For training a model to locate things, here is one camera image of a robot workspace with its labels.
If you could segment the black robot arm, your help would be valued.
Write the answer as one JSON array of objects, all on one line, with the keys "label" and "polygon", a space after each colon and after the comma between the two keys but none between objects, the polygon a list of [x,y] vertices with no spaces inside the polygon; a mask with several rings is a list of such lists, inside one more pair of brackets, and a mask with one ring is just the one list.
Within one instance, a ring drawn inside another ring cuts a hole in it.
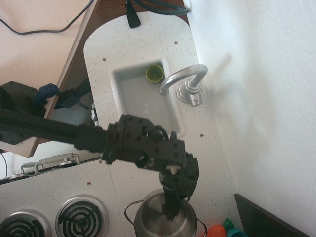
[{"label": "black robot arm", "polygon": [[145,118],[122,115],[106,130],[85,124],[75,126],[8,109],[0,110],[0,130],[72,144],[78,150],[101,153],[101,160],[134,163],[157,171],[163,186],[162,213],[168,220],[179,214],[184,200],[190,200],[199,178],[198,160],[186,152],[176,132],[168,134]]}]

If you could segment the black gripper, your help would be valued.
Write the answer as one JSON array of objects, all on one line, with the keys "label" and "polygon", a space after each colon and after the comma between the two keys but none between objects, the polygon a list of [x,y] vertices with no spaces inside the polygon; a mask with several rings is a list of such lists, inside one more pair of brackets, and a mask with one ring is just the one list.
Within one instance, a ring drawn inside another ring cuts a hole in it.
[{"label": "black gripper", "polygon": [[165,204],[162,213],[168,221],[179,215],[182,201],[189,201],[199,179],[198,160],[190,153],[185,153],[186,164],[181,167],[170,166],[159,174],[163,186]]}]

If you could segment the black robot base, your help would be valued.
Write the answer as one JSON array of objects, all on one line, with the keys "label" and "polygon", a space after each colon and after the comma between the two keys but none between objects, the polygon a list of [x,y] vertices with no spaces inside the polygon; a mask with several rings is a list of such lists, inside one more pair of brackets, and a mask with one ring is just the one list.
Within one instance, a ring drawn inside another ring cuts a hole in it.
[{"label": "black robot base", "polygon": [[43,118],[46,114],[44,105],[34,105],[37,95],[33,87],[7,82],[0,86],[0,140],[9,145],[17,145],[31,135],[16,127],[26,116]]}]

